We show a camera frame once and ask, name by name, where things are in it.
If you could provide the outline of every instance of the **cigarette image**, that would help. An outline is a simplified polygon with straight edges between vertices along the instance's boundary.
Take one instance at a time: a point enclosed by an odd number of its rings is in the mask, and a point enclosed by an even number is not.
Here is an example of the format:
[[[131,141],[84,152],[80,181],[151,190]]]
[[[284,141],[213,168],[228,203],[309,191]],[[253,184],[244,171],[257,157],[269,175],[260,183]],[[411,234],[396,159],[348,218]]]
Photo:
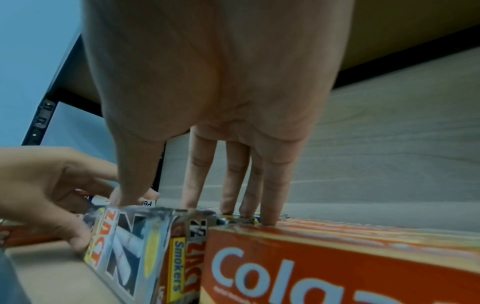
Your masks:
[[[130,268],[129,261],[125,256],[124,249],[122,248],[122,243],[116,235],[113,236],[112,248],[113,254],[115,255],[116,259],[116,267],[120,275],[120,281],[123,285],[125,285],[129,281],[132,269]]]
[[[122,227],[117,227],[115,230],[115,238],[117,238],[120,243],[128,251],[133,253],[136,257],[140,257],[143,249],[142,239],[138,236],[128,232]]]

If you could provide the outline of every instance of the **toothpaste box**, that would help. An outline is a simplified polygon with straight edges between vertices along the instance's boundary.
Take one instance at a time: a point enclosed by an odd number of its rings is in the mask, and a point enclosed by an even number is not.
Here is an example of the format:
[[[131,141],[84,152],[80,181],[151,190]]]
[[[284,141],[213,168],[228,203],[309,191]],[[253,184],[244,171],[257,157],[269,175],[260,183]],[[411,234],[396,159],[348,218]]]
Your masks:
[[[127,304],[194,303],[208,228],[258,224],[212,210],[100,207],[85,215],[92,238],[85,262]]]
[[[290,218],[210,229],[201,304],[477,304],[480,235]]]

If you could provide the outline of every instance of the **red colgate box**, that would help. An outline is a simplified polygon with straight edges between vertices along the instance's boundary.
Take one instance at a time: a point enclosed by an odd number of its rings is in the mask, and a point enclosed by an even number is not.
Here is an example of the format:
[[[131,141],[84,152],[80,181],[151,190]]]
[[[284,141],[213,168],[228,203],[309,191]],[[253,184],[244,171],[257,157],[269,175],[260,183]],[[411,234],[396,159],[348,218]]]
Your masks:
[[[209,231],[201,304],[478,304],[480,236],[289,219]]]

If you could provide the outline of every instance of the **human hand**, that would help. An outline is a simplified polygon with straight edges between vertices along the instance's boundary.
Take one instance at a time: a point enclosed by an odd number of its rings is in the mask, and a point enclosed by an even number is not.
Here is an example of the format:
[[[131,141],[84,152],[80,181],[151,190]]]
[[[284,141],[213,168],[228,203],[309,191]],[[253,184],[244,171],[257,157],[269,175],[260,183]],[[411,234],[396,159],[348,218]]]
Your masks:
[[[218,140],[220,209],[275,224],[334,83],[353,0],[83,0],[87,59],[113,134],[122,202],[151,184],[164,143],[191,128],[182,207],[196,207]]]
[[[106,180],[118,180],[116,165],[70,148],[1,148],[0,218],[47,231],[81,252],[91,231],[74,213],[90,204],[76,190],[116,200]],[[158,198],[152,190],[145,196]]]

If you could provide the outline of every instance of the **box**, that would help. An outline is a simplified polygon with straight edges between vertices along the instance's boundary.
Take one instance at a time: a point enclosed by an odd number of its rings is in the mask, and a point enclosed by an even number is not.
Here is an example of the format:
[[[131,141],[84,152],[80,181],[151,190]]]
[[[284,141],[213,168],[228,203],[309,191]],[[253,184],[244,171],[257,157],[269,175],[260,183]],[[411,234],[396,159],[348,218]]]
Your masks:
[[[480,236],[290,218],[210,229],[201,304],[478,304]]]
[[[258,224],[212,210],[100,207],[85,215],[85,262],[127,304],[192,303],[200,296],[208,228]]]

